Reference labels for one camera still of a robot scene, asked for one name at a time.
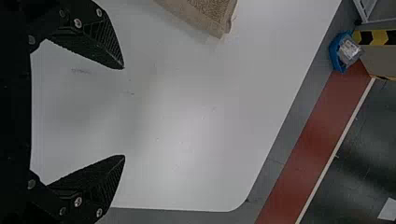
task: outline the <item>screw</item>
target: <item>screw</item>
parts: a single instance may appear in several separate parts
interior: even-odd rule
[[[62,18],[64,18],[64,17],[66,16],[66,14],[64,14],[64,11],[63,11],[63,10],[59,10],[59,15],[60,15]]]
[[[31,179],[27,182],[27,189],[33,189],[35,187],[35,180]]]
[[[28,35],[28,38],[29,38],[29,44],[30,45],[34,45],[35,44],[35,37],[32,36],[32,35]]]
[[[103,13],[102,13],[102,10],[100,8],[96,9],[96,15],[98,15],[98,17],[102,17]]]
[[[101,217],[102,214],[103,214],[103,210],[102,210],[102,208],[99,208],[99,209],[96,211],[96,217]]]
[[[66,214],[66,207],[63,207],[61,210],[59,210],[59,216],[64,216],[64,214]]]
[[[75,199],[75,207],[80,207],[82,204],[82,198],[78,197]]]
[[[82,27],[82,21],[81,21],[80,19],[74,19],[74,22],[75,22],[75,26],[76,26],[78,29],[81,29],[81,27]]]

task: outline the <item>gray floor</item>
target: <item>gray floor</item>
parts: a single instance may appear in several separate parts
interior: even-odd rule
[[[284,164],[332,72],[328,46],[340,32],[353,29],[358,13],[352,0],[343,0],[309,68],[304,83],[287,115],[252,191],[246,201],[229,213],[182,212],[112,208],[100,224],[253,224],[268,198]]]

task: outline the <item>white floor line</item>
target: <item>white floor line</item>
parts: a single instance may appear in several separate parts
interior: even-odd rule
[[[359,110],[361,109],[361,106],[363,105],[364,100],[367,97],[367,94],[369,93],[370,89],[373,87],[374,82],[375,82],[375,78],[372,78],[370,80],[370,83],[367,85],[367,88],[364,91],[363,95],[361,96],[361,99],[359,100],[358,105],[356,106],[355,110],[353,111],[353,114],[350,117],[349,122],[347,123],[346,128],[343,131],[343,134],[341,135],[340,139],[338,140],[337,145],[335,146],[335,149],[332,152],[332,155],[330,156],[329,160],[327,161],[327,164],[324,167],[324,169],[318,179],[317,184],[315,185],[314,189],[312,190],[311,195],[309,195],[309,198],[305,203],[303,211],[301,211],[301,213],[296,221],[297,224],[299,224],[301,222],[301,220],[303,219],[306,209],[308,208],[309,204],[311,204],[312,199],[314,198],[315,194],[317,193],[320,183],[323,180],[323,177],[326,175],[327,171],[329,170],[329,167],[332,164],[332,160],[334,159],[335,155],[337,154],[338,149],[340,149],[341,144],[344,142],[344,139],[347,136],[347,132],[349,131],[350,126],[352,126],[353,121],[355,120],[356,116],[358,115]]]

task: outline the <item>yellow and black striped box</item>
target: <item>yellow and black striped box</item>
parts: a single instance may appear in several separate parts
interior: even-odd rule
[[[352,35],[353,40],[359,45],[396,45],[396,29],[395,30],[371,30],[371,31],[355,31]]]

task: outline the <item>textured rubber pad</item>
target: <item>textured rubber pad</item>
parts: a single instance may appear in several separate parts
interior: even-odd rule
[[[60,28],[49,40],[109,68],[124,68],[119,41],[105,12],[102,20],[83,24],[80,31],[73,26]]]

